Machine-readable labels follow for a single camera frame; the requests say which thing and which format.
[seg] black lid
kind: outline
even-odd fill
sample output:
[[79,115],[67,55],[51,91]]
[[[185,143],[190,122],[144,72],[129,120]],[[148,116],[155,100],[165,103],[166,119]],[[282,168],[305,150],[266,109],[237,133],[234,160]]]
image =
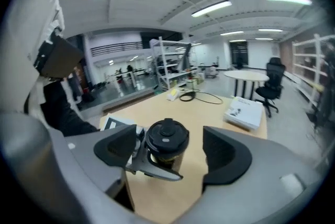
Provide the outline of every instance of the black lid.
[[171,118],[154,123],[147,132],[146,142],[156,155],[182,153],[188,145],[188,130]]

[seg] wall shelf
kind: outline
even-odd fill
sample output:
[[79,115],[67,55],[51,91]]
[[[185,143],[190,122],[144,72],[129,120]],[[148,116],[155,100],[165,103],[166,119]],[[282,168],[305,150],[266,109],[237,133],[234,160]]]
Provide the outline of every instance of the wall shelf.
[[[157,77],[158,77],[158,81],[159,81],[162,89],[167,89],[167,90],[171,89],[170,80],[175,79],[175,80],[178,81],[177,78],[179,78],[179,77],[188,76],[191,73],[193,74],[193,73],[197,72],[197,69],[195,69],[195,70],[192,69],[189,72],[168,73],[168,68],[169,67],[173,67],[173,66],[177,66],[178,63],[167,64],[167,62],[166,62],[166,56],[168,56],[168,55],[171,55],[171,56],[172,55],[174,55],[174,56],[183,55],[184,52],[166,52],[165,51],[165,46],[169,45],[169,46],[179,46],[180,47],[181,44],[184,45],[184,46],[186,46],[186,45],[188,45],[190,43],[188,43],[188,42],[176,42],[176,41],[164,41],[162,39],[162,37],[159,37],[158,41],[154,40],[154,39],[152,39],[150,41],[150,46],[151,46],[151,49],[152,49],[153,54],[154,54],[154,59],[156,60]],[[157,51],[155,52],[155,50],[154,50],[154,47],[157,47],[157,46],[160,47],[159,52],[157,52]],[[155,54],[162,57],[163,65],[160,64],[160,66],[157,66],[157,58],[155,57]],[[162,75],[159,72],[159,69],[164,69],[165,75]],[[183,79],[181,79],[181,80],[179,79],[179,82],[177,82],[177,84],[175,85],[175,87],[180,87],[180,86],[185,85],[185,84],[186,84],[186,82],[183,81]]]
[[[314,34],[314,39],[308,40],[308,41],[303,41],[303,42],[298,42],[294,43],[292,42],[292,50],[293,50],[293,75],[299,78],[300,84],[298,85],[297,89],[303,93],[309,100],[308,108],[312,109],[313,105],[316,106],[317,103],[315,101],[316,94],[317,94],[317,88],[320,87],[320,76],[327,76],[326,72],[321,71],[321,66],[322,66],[322,59],[325,58],[325,56],[321,52],[321,42],[322,41],[327,41],[330,38],[335,38],[335,35],[329,35],[329,36],[324,36],[320,37],[318,34]],[[302,47],[303,50],[307,50],[306,53],[304,52],[298,52],[296,51],[297,47]],[[315,48],[315,54],[309,53],[309,49],[311,47]],[[316,64],[315,68],[310,68],[305,65],[301,65],[301,63],[298,63],[297,58],[299,57],[310,57],[310,58],[315,58]],[[301,71],[301,69],[304,70],[309,70],[312,72],[315,72],[314,80],[311,80],[309,78],[306,78],[303,74],[299,74],[298,71]],[[301,82],[307,83],[311,88],[312,88],[312,94],[310,95],[305,89],[303,89]]]

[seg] white box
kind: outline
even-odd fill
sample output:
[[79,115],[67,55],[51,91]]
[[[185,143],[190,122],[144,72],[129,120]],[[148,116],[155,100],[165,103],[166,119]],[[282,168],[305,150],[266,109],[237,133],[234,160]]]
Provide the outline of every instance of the white box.
[[197,88],[197,85],[198,85],[198,81],[196,79],[186,81],[186,87],[189,88],[189,89]]
[[235,97],[225,113],[226,121],[248,130],[261,124],[263,104],[242,97]]

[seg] white shelf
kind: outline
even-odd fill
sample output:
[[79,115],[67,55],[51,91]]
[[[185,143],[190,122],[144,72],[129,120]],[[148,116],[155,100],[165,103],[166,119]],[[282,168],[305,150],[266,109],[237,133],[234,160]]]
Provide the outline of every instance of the white shelf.
[[307,79],[306,77],[303,77],[302,75],[293,73],[294,76],[297,76],[299,79],[303,80],[304,82],[308,83],[310,86],[314,85],[314,82],[310,79]]
[[[175,44],[176,46],[179,46],[181,44],[183,44],[183,45],[189,44],[188,42],[164,41],[164,40],[162,40],[162,42],[163,42],[163,45],[167,44],[169,46],[171,46],[172,44]],[[159,40],[157,42],[155,42],[153,46],[159,46]]]
[[181,82],[181,83],[178,83],[175,87],[180,87],[180,86],[185,85],[185,84],[186,84],[186,82]]
[[318,55],[317,54],[294,54],[296,57],[311,57],[311,58],[316,58]]
[[181,87],[182,85],[185,85],[186,82],[181,82],[181,83],[178,83],[177,85],[175,85],[174,87]]
[[300,68],[303,68],[303,69],[306,69],[306,70],[309,70],[309,71],[316,72],[316,69],[309,68],[309,67],[306,67],[306,66],[303,66],[303,65],[300,65],[300,64],[294,64],[294,66],[297,66],[297,67],[300,67]]
[[166,65],[166,67],[168,68],[168,67],[173,67],[173,66],[177,66],[177,65],[178,65],[178,63],[177,64],[170,64],[170,65]]
[[180,72],[180,73],[172,73],[172,75],[170,75],[169,77],[166,77],[166,76],[162,76],[164,79],[173,79],[173,78],[177,78],[177,77],[180,77],[180,76],[183,76],[183,75],[186,75],[186,74],[189,74],[191,72]]
[[317,106],[317,102],[315,102],[314,100],[311,100],[311,95],[307,93],[306,90],[304,90],[302,87],[298,86],[297,89],[303,93],[304,96],[306,96],[308,98],[309,101],[312,101],[314,106]]
[[312,57],[312,58],[316,58],[317,54],[294,54],[297,57]]
[[305,45],[308,45],[308,44],[311,44],[311,43],[314,43],[316,40],[315,39],[311,39],[311,40],[308,40],[308,41],[303,41],[303,42],[298,42],[298,43],[292,43],[293,46],[305,46]]
[[[304,90],[301,86],[298,87],[298,89],[309,99],[309,104],[308,104],[308,108],[312,109],[312,106],[315,105],[316,106],[316,102],[315,100],[315,96],[317,94],[317,91],[319,91],[319,81],[320,81],[320,76],[327,76],[327,74],[323,71],[321,71],[322,68],[322,63],[323,63],[323,58],[325,58],[325,56],[322,54],[322,50],[321,50],[321,42],[322,41],[326,41],[329,38],[333,38],[335,37],[335,35],[331,35],[331,36],[325,36],[325,37],[320,37],[320,35],[318,34],[314,34],[314,39],[308,40],[308,41],[302,41],[302,42],[298,42],[298,43],[294,43],[292,42],[292,50],[293,50],[293,74],[297,77],[300,78],[302,82],[307,83],[308,85],[311,86],[312,91],[311,94],[308,94],[306,92],[306,90]],[[297,46],[301,46],[303,51],[302,52],[297,52]],[[314,54],[308,53],[305,51],[306,48],[314,48],[313,52],[315,52]],[[311,57],[311,58],[315,58],[316,63],[315,66],[313,66],[312,68],[307,67],[305,65],[301,65],[300,63],[297,63],[297,57]],[[309,71],[313,71],[315,72],[315,77],[314,80],[310,80],[308,78],[305,78],[302,75],[298,75],[295,70],[296,68],[301,68],[301,69],[305,69],[305,70],[309,70]]]
[[184,54],[184,53],[181,52],[164,53],[164,55],[178,55],[178,54]]

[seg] black office chair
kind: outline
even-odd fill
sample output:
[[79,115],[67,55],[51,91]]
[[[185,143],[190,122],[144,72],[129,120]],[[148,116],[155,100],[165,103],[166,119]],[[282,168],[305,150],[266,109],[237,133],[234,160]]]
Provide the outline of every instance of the black office chair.
[[279,99],[282,94],[282,79],[284,76],[284,72],[286,70],[286,66],[282,65],[280,59],[272,58],[270,62],[266,65],[266,74],[270,78],[263,87],[259,87],[256,89],[256,93],[259,94],[261,97],[264,97],[265,100],[258,100],[255,101],[261,102],[265,108],[267,108],[269,112],[269,118],[271,118],[271,108],[275,108],[277,113],[279,112],[278,108],[274,106],[274,99]]

